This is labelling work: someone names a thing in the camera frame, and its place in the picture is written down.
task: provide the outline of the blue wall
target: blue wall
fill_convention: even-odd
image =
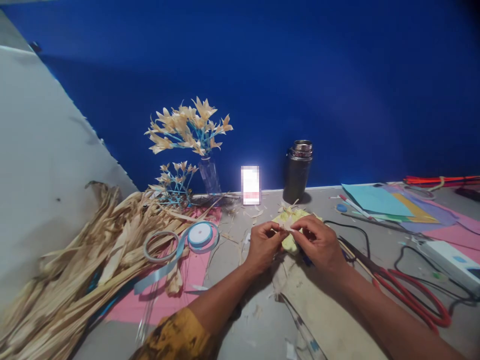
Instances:
[[[261,166],[264,189],[282,188],[296,139],[314,142],[308,186],[480,173],[479,33],[455,1],[57,0],[3,9],[40,44],[141,190],[159,165],[198,161],[189,150],[153,155],[143,135],[151,113],[196,95],[215,115],[230,113],[234,131],[215,152],[224,191],[240,189],[241,165]]]

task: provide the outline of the power strip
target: power strip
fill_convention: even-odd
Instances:
[[[480,265],[445,241],[426,241],[420,250],[453,279],[480,295]]]

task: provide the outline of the pen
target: pen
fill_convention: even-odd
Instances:
[[[345,196],[343,196],[342,194],[339,195],[340,198],[347,202],[352,208],[354,208],[355,210],[357,210],[360,214],[362,214],[364,217],[366,217],[367,219],[370,219],[370,220],[373,220],[374,218],[371,217],[367,212],[365,212],[360,206],[358,206],[357,204],[355,204],[352,200],[346,198]]]

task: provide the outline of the hand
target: hand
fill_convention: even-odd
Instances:
[[[250,249],[244,264],[256,274],[263,273],[272,264],[275,254],[282,245],[282,241],[288,235],[288,231],[282,230],[280,225],[273,221],[252,227]]]
[[[291,228],[293,238],[323,276],[335,280],[346,276],[350,266],[342,255],[335,231],[314,215],[302,217]]]

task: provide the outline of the pink paper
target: pink paper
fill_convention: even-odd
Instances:
[[[423,233],[435,240],[443,240],[450,244],[457,244],[465,248],[480,251],[480,235],[476,235],[460,225],[424,231]]]
[[[209,215],[213,215],[215,220],[211,222],[218,225],[222,217],[222,211],[219,207],[210,211]],[[200,285],[204,283],[205,273],[207,272],[207,265],[209,263],[210,252],[204,254],[195,254],[190,252],[188,258],[183,259],[180,263],[180,273],[183,280],[184,290],[195,290],[189,284]],[[168,317],[178,310],[186,307],[193,300],[197,298],[197,295],[187,294],[183,291],[179,297],[168,297],[165,293],[165,282],[167,278],[164,277],[160,280],[157,294],[158,297],[153,305],[153,310],[149,320],[150,324],[156,325],[164,317]],[[134,295],[133,290],[125,296],[115,307],[110,311],[107,316],[107,320],[115,320],[124,323],[136,323],[138,324],[144,316],[145,306],[150,298],[151,287],[146,289],[140,295]]]
[[[394,186],[394,187],[397,189],[402,189],[399,186]],[[480,221],[477,221],[472,219],[471,217],[462,215],[461,213],[453,211],[452,209],[446,206],[442,206],[434,201],[426,200],[426,199],[421,199],[421,200],[426,203],[435,205],[439,208],[448,210],[449,212],[451,212],[452,214],[458,217],[458,222],[461,223],[463,226],[465,226],[466,228],[476,233],[480,233]],[[422,233],[433,239],[443,240],[447,243],[450,243],[451,245],[459,245],[460,246],[459,248],[457,246],[454,246],[454,247],[478,263],[478,261],[475,260],[474,257],[475,258],[477,257],[478,259],[478,256],[479,256],[477,253],[480,252],[480,235],[474,234],[473,232],[467,230],[463,226],[456,224],[453,226],[443,227],[437,230],[422,231]]]

